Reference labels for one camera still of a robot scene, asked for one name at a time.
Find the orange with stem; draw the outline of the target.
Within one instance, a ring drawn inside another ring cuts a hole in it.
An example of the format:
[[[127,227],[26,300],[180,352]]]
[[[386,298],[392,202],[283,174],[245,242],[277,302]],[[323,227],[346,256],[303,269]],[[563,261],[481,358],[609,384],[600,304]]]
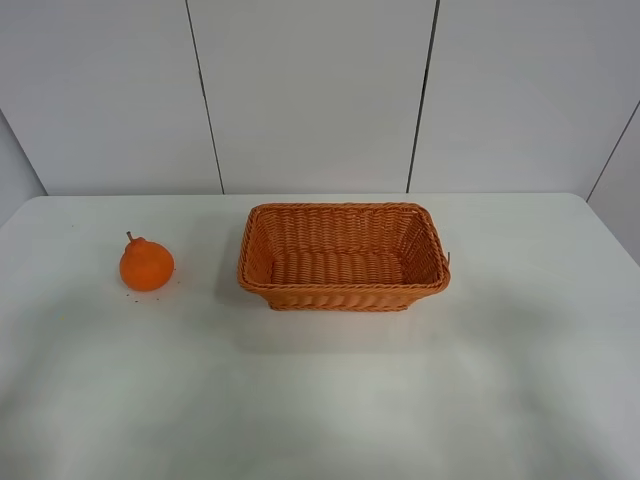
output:
[[[174,272],[175,262],[163,245],[134,237],[126,232],[128,243],[119,262],[123,283],[139,292],[150,292],[163,287]]]

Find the orange wicker basket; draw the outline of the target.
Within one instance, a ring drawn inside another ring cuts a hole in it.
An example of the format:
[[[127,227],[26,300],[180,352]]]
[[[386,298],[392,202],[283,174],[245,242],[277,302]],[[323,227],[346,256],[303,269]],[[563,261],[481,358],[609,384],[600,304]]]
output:
[[[416,203],[270,203],[249,213],[237,279],[273,310],[395,312],[451,273]]]

